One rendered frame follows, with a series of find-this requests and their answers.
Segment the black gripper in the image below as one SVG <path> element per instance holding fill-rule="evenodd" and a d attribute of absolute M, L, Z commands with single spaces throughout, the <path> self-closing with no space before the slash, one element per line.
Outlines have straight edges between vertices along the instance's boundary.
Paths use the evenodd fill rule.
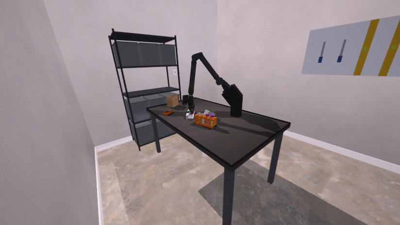
<path fill-rule="evenodd" d="M 193 113 L 194 107 L 195 107 L 195 104 L 194 104 L 194 101 L 192 101 L 192 102 L 191 102 L 191 106 L 188 106 L 188 108 L 189 108 L 189 110 L 190 110 L 191 113 Z M 191 109 L 193 109 L 193 111 L 192 111 Z"/>

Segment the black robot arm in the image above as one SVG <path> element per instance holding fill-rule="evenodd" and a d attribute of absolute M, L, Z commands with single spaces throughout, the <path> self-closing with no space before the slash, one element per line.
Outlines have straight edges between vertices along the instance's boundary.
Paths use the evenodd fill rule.
<path fill-rule="evenodd" d="M 193 93 L 194 93 L 195 73 L 196 73 L 196 64 L 197 64 L 196 61 L 198 59 L 201 60 L 201 62 L 204 64 L 204 66 L 207 68 L 207 70 L 210 72 L 210 74 L 216 80 L 216 84 L 222 85 L 222 87 L 224 89 L 223 93 L 233 86 L 233 85 L 229 85 L 225 80 L 223 80 L 223 78 L 219 77 L 219 75 L 216 73 L 216 71 L 212 68 L 212 66 L 206 60 L 206 58 L 204 57 L 202 52 L 196 53 L 196 54 L 192 55 L 190 82 L 189 82 L 189 89 L 188 89 L 189 95 L 183 95 L 183 106 L 185 106 L 187 104 L 188 104 L 188 106 L 191 106 L 191 102 L 194 101 Z"/>

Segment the small brown cardboard box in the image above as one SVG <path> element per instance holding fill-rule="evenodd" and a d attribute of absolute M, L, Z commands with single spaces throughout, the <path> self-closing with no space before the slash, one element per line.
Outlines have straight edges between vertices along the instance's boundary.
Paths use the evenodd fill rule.
<path fill-rule="evenodd" d="M 179 105 L 178 95 L 167 96 L 167 107 L 172 107 L 173 108 L 173 107 L 175 107 L 177 105 Z"/>

